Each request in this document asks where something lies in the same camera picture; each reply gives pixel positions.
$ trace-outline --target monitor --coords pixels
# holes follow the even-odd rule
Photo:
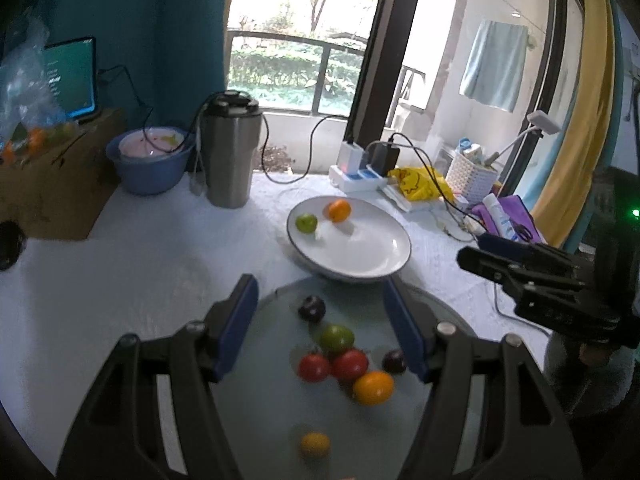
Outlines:
[[[96,111],[95,38],[50,44],[44,50],[49,86],[67,117]]]

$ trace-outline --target screw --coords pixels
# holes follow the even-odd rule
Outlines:
[[[453,323],[450,323],[449,321],[441,321],[438,323],[437,330],[442,335],[454,335],[457,328]]]
[[[187,332],[192,334],[197,334],[200,332],[204,332],[205,326],[201,321],[190,321],[186,325]]]
[[[516,348],[522,345],[522,338],[518,334],[507,334],[504,340],[507,342],[507,345]]]
[[[125,334],[118,341],[120,346],[124,346],[128,348],[129,346],[133,346],[138,342],[138,336],[135,334]]]

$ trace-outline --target yellow bag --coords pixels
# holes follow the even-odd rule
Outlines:
[[[436,177],[436,181],[447,200],[453,202],[453,192],[444,177],[431,167],[429,167],[429,172]],[[388,176],[396,178],[400,191],[411,202],[434,200],[440,197],[440,192],[426,168],[397,168],[389,171]]]

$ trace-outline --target black computer mouse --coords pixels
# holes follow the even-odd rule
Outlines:
[[[24,249],[26,239],[24,231],[16,222],[0,222],[0,270],[14,266]]]

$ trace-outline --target green tomato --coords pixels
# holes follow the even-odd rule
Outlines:
[[[320,346],[329,352],[345,352],[353,347],[353,332],[342,325],[329,325],[320,335]]]
[[[304,213],[296,218],[298,231],[306,235],[311,234],[318,227],[318,217],[309,213]]]

